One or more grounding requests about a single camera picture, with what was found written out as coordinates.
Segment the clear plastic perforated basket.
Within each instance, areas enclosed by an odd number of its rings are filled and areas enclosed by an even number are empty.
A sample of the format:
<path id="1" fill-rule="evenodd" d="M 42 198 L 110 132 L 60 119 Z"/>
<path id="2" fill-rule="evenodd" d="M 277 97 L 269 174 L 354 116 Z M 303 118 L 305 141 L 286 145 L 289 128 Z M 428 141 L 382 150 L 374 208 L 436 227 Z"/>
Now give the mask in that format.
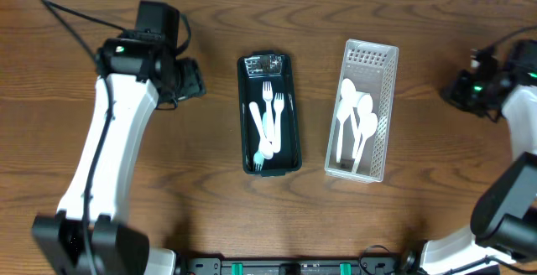
<path id="1" fill-rule="evenodd" d="M 349 39 L 346 42 L 326 151 L 325 171 L 327 175 L 367 184 L 383 180 L 398 57 L 399 49 L 395 46 L 357 39 Z M 355 161 L 352 154 L 356 141 L 350 118 L 346 120 L 344 125 L 341 162 L 336 161 L 339 131 L 336 113 L 341 100 L 341 84 L 346 78 L 350 79 L 356 87 L 357 103 L 363 95 L 371 95 L 373 99 L 372 113 L 378 117 L 377 130 L 365 143 L 356 174 L 352 172 Z"/>

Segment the white plastic spoon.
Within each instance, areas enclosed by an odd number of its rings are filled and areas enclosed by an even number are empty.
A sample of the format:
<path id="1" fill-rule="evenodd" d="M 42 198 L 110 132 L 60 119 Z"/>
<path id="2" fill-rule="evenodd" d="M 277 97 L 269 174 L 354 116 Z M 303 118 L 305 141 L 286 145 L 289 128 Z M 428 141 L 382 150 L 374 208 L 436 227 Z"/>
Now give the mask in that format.
<path id="1" fill-rule="evenodd" d="M 357 156 L 355 158 L 352 172 L 354 174 L 357 173 L 358 166 L 362 159 L 362 154 L 365 148 L 366 141 L 375 134 L 378 127 L 378 117 L 374 113 L 367 114 L 364 119 L 362 120 L 362 141 L 360 142 L 360 146 L 357 151 Z"/>
<path id="2" fill-rule="evenodd" d="M 272 148 L 271 142 L 266 138 L 264 130 L 263 130 L 263 122 L 260 115 L 260 111 L 258 108 L 258 103 L 255 101 L 251 101 L 248 104 L 249 111 L 252 115 L 252 118 L 254 120 L 255 126 L 258 130 L 259 134 L 259 145 L 258 145 L 258 151 L 263 155 L 265 159 L 272 159 L 274 156 L 274 151 Z"/>
<path id="3" fill-rule="evenodd" d="M 372 111 L 373 111 L 373 99 L 370 94 L 365 94 L 360 98 L 357 104 L 357 114 L 359 116 L 360 122 L 358 123 L 358 126 L 357 126 L 358 137 L 357 137 L 357 141 L 355 142 L 354 149 L 353 149 L 353 154 L 352 154 L 353 158 L 357 158 L 359 147 L 362 141 L 365 139 L 363 134 L 365 132 L 366 126 L 368 125 L 368 118 L 369 118 L 369 115 L 372 113 Z"/>
<path id="4" fill-rule="evenodd" d="M 344 135 L 344 125 L 346 120 L 350 117 L 352 111 L 352 106 L 350 102 L 346 99 L 341 99 L 336 113 L 336 119 L 339 121 L 339 131 L 337 137 L 336 145 L 336 161 L 341 162 L 342 147 L 343 147 L 343 135 Z"/>
<path id="5" fill-rule="evenodd" d="M 356 113 L 354 108 L 357 105 L 357 92 L 356 87 L 352 81 L 348 78 L 344 79 L 341 84 L 341 103 L 342 103 L 342 114 L 343 121 L 346 121 L 348 118 L 351 119 L 352 132 L 354 140 L 359 140 L 358 125 L 356 119 Z"/>

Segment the white plastic fork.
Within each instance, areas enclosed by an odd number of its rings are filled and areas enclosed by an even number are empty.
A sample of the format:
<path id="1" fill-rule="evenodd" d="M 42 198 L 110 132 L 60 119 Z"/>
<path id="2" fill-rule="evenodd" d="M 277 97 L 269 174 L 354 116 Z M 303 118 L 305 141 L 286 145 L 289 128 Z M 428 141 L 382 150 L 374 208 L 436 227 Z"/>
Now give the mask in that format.
<path id="1" fill-rule="evenodd" d="M 270 81 L 265 81 L 263 83 L 263 99 L 265 101 L 265 112 L 267 117 L 267 139 L 272 142 L 274 140 L 274 118 L 272 112 L 272 101 L 274 98 L 274 93 L 272 89 L 272 83 Z"/>
<path id="2" fill-rule="evenodd" d="M 274 141 L 273 150 L 274 153 L 279 153 L 281 150 L 281 114 L 284 110 L 284 94 L 277 93 L 274 98 Z"/>

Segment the black plastic basket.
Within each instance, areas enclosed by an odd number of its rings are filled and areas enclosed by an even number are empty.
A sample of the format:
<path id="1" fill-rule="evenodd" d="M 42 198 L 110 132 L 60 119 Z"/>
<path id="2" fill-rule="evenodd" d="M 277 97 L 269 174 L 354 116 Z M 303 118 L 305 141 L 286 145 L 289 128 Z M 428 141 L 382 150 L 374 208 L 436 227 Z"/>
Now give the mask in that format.
<path id="1" fill-rule="evenodd" d="M 273 51 L 255 52 L 237 61 L 240 127 L 242 135 L 242 167 L 247 174 L 263 177 L 283 176 L 300 169 L 302 164 L 298 116 L 295 103 L 295 86 L 291 59 L 286 54 Z M 281 114 L 281 150 L 272 159 L 265 159 L 263 169 L 253 170 L 253 155 L 258 151 L 259 134 L 248 104 L 258 103 L 260 115 L 265 112 L 263 83 L 270 81 L 274 98 L 284 94 L 284 110 Z M 275 120 L 274 98 L 272 112 Z"/>

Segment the pale green plastic fork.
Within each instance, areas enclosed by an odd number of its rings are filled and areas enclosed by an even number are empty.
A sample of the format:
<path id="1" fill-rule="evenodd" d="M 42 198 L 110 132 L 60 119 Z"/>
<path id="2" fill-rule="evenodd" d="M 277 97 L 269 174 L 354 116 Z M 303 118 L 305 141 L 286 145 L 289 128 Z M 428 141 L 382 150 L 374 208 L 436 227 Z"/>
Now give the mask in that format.
<path id="1" fill-rule="evenodd" d="M 266 132 L 267 131 L 267 116 L 266 116 L 266 113 L 264 113 L 262 115 L 262 126 L 263 126 L 263 131 Z M 263 169 L 264 160 L 265 160 L 265 157 L 262 155 L 261 151 L 258 150 L 253 155 L 253 170 L 256 171 L 256 172 L 261 171 Z"/>

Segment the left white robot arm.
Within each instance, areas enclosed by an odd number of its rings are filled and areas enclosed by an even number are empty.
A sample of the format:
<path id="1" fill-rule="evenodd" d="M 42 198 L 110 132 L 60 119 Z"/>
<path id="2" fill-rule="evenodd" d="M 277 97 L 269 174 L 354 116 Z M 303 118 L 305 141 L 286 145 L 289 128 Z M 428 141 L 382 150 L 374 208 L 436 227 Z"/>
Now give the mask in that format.
<path id="1" fill-rule="evenodd" d="M 177 274 L 176 252 L 127 225 L 143 133 L 159 105 L 202 96 L 198 64 L 175 34 L 128 30 L 97 51 L 91 125 L 74 177 L 53 216 L 32 235 L 57 274 Z"/>

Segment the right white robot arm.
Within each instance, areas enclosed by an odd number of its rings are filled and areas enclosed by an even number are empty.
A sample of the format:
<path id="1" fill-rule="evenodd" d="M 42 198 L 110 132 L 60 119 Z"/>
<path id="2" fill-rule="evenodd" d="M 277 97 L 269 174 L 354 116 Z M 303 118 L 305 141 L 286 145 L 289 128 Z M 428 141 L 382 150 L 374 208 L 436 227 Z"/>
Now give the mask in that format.
<path id="1" fill-rule="evenodd" d="M 496 47 L 478 50 L 472 70 L 443 91 L 446 102 L 508 124 L 513 162 L 480 197 L 469 226 L 399 260 L 397 274 L 498 274 L 536 259 L 536 43 L 517 41 L 502 66 Z"/>

